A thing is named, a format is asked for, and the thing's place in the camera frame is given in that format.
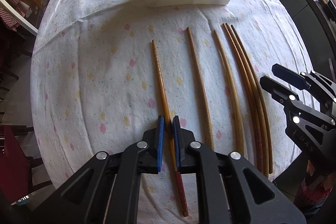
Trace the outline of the person's hand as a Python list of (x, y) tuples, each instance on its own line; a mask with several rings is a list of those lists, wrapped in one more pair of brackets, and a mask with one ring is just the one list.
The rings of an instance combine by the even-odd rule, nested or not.
[(311, 161), (307, 164), (307, 173), (294, 198), (294, 204), (300, 206), (315, 205), (329, 196), (335, 187), (335, 172), (318, 177)]

